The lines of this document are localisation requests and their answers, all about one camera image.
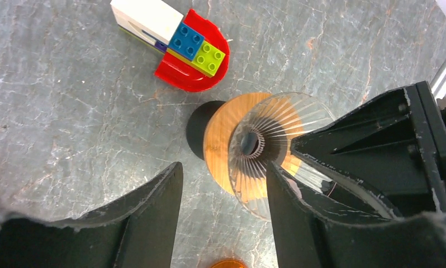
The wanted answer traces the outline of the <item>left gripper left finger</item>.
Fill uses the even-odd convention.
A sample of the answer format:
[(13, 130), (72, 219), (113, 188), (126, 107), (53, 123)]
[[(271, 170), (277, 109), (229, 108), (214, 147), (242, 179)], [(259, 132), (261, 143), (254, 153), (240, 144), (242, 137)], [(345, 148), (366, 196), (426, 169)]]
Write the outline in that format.
[(0, 210), (0, 267), (169, 267), (182, 188), (183, 166), (174, 162), (77, 219)]

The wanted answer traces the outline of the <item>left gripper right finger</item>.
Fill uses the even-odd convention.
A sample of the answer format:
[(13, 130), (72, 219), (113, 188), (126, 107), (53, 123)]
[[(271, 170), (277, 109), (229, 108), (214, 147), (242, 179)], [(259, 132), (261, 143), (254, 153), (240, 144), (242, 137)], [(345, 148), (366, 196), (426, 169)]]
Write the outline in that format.
[(267, 167), (280, 267), (446, 267), (446, 213), (391, 220), (353, 209)]

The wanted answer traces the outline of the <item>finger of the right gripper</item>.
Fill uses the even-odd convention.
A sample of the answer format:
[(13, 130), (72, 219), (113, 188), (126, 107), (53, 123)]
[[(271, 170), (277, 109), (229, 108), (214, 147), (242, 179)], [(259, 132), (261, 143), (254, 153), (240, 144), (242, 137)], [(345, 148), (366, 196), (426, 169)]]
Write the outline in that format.
[(388, 90), (292, 141), (321, 172), (358, 183), (395, 213), (446, 212), (446, 97), (427, 82)]

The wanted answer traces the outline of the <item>clear glass dripper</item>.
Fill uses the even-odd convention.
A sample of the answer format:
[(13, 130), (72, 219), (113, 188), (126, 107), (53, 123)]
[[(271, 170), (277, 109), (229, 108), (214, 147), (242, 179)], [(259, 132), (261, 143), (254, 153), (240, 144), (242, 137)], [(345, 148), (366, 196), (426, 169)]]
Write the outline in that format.
[(334, 119), (326, 105), (304, 93), (279, 93), (257, 103), (233, 131), (228, 150), (230, 183), (244, 208), (270, 221), (266, 183), (270, 162), (313, 190), (330, 195), (335, 181), (294, 156), (291, 143)]

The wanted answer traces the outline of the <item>wooden ring holder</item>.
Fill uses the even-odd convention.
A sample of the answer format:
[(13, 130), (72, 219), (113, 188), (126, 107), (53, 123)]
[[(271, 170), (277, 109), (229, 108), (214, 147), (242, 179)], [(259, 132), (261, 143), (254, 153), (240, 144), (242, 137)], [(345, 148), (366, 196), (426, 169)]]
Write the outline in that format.
[[(247, 93), (225, 102), (209, 120), (203, 138), (203, 153), (207, 167), (213, 177), (228, 193), (236, 196), (233, 191), (228, 170), (228, 147), (231, 135), (242, 118), (259, 102), (270, 97), (270, 93)], [(302, 161), (287, 152), (281, 167), (291, 175), (299, 170)], [(248, 202), (259, 198), (267, 198), (265, 178), (262, 182), (251, 186), (250, 183), (237, 182), (236, 189), (241, 192), (241, 201)]]

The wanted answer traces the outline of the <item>dark red black dripper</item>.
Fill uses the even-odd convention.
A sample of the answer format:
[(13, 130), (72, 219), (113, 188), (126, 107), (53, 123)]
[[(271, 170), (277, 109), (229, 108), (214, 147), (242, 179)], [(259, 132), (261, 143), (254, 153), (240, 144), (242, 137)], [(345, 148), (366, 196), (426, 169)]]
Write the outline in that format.
[(223, 104), (225, 104), (225, 101), (221, 100), (206, 102), (195, 109), (187, 122), (187, 143), (192, 152), (201, 160), (204, 160), (203, 139), (205, 129), (210, 119)]

